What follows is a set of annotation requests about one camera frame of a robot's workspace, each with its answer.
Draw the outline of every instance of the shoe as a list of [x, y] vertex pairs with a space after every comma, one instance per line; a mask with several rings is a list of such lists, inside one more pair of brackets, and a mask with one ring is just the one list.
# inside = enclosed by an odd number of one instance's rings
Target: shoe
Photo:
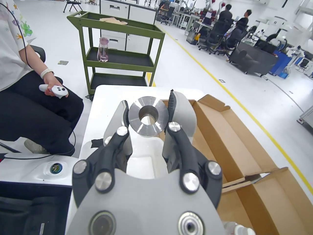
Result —
[[40, 153], [40, 154], [50, 154], [45, 148], [41, 145], [36, 144], [32, 140], [27, 139], [24, 142], [25, 147], [30, 150], [32, 153]]

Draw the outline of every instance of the water bottle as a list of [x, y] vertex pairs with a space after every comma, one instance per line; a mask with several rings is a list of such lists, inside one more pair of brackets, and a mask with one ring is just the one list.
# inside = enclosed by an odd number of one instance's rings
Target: water bottle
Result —
[[98, 55], [97, 55], [99, 62], [107, 62], [109, 59], [109, 57], [108, 57], [108, 49], [109, 49], [108, 43], [109, 43], [109, 41], [107, 38], [104, 38], [104, 37], [100, 38]]
[[223, 222], [227, 235], [255, 235], [251, 228], [246, 228], [235, 222]]

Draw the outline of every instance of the storage rack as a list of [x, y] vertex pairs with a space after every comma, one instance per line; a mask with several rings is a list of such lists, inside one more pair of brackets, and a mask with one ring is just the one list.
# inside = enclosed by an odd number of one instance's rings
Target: storage rack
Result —
[[[91, 95], [95, 94], [95, 89], [99, 85], [134, 85], [134, 86], [147, 86], [145, 81], [145, 75], [147, 72], [152, 73], [149, 86], [152, 86], [155, 70], [160, 57], [161, 48], [164, 40], [165, 33], [162, 32], [157, 26], [138, 21], [128, 19], [116, 19], [127, 22], [127, 25], [119, 25], [109, 22], [100, 21], [101, 18], [110, 18], [110, 16], [92, 13], [92, 12], [76, 12], [67, 17], [67, 19], [78, 29], [79, 39], [81, 45], [81, 51], [83, 56], [83, 63], [85, 69], [85, 76], [87, 82], [88, 93]], [[88, 28], [89, 33], [89, 45], [90, 48], [86, 53], [83, 27]], [[115, 32], [122, 32], [127, 34], [133, 34], [138, 36], [149, 37], [150, 42], [148, 51], [146, 54], [134, 53], [129, 51], [122, 51], [116, 49], [108, 50], [109, 60], [107, 62], [99, 62], [97, 60], [98, 47], [94, 47], [92, 39], [92, 29], [104, 29]], [[153, 39], [159, 39], [160, 44], [156, 54], [156, 59], [153, 63], [150, 57], [151, 47]], [[92, 78], [89, 80], [88, 67], [92, 67]], [[116, 74], [105, 74], [97, 73], [96, 67], [100, 68], [111, 68], [120, 70], [131, 70], [143, 72], [141, 76], [131, 75], [116, 75]]]

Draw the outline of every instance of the yellow floor line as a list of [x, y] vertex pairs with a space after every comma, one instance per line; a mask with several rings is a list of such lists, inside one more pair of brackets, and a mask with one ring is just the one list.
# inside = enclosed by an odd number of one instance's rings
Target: yellow floor line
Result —
[[258, 125], [258, 127], [267, 135], [267, 137], [272, 141], [272, 143], [277, 147], [277, 149], [282, 153], [282, 155], [286, 158], [289, 164], [293, 167], [299, 177], [302, 179], [303, 183], [309, 189], [311, 194], [313, 195], [313, 188], [308, 182], [308, 180], [304, 177], [300, 169], [296, 166], [290, 156], [285, 152], [285, 150], [278, 144], [278, 142], [274, 139], [274, 137], [265, 129], [265, 127], [250, 113], [249, 110], [223, 85], [220, 81], [213, 76], [197, 59], [195, 59], [175, 38], [173, 38], [168, 32], [166, 32], [162, 27], [158, 26], [162, 31], [164, 31], [174, 42], [177, 43], [210, 77], [218, 84], [226, 93], [234, 100], [236, 103], [252, 118], [252, 120]]
[[[149, 83], [150, 83], [150, 80], [151, 80], [151, 73], [146, 73], [146, 75], [147, 75], [147, 78], [148, 78], [148, 85], [149, 85]], [[156, 84], [155, 84], [155, 82], [153, 81], [153, 83], [152, 83], [152, 87], [155, 87], [156, 86]]]

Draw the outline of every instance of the floor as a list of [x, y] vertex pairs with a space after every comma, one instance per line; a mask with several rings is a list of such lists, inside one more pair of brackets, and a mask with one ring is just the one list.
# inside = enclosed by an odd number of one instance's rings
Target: floor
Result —
[[[46, 65], [53, 69], [64, 84], [83, 98], [85, 108], [75, 129], [76, 152], [79, 155], [85, 132], [91, 102], [85, 98], [87, 86], [80, 50], [77, 29], [66, 19], [68, 10], [61, 1], [15, 0], [28, 24], [33, 27], [37, 38], [36, 46], [46, 51]], [[99, 6], [82, 4], [83, 10], [98, 12]], [[288, 166], [313, 202], [313, 195], [304, 185], [299, 175], [287, 162], [268, 136], [253, 119], [234, 100], [236, 98], [273, 136], [283, 150], [298, 166], [308, 182], [313, 185], [313, 130], [302, 126], [296, 119], [313, 104], [313, 81], [294, 70], [291, 77], [283, 80], [277, 76], [266, 75], [271, 81], [257, 75], [244, 75], [240, 70], [226, 62], [226, 57], [209, 55], [199, 51], [196, 46], [186, 42], [184, 31], [174, 26], [161, 28], [167, 35], [163, 43], [154, 82], [157, 87], [196, 88], [230, 105], [235, 113], [251, 130], [261, 145], [273, 158], [277, 166]], [[87, 30], [85, 45], [89, 41]], [[98, 43], [99, 31], [94, 30], [94, 43]], [[152, 55], [156, 55], [158, 43], [152, 46]], [[58, 65], [60, 60], [69, 61], [66, 66]], [[208, 73], [221, 83], [219, 85]], [[102, 70], [113, 73], [114, 70]], [[26, 152], [23, 138], [16, 142], [4, 142], [16, 150]]]

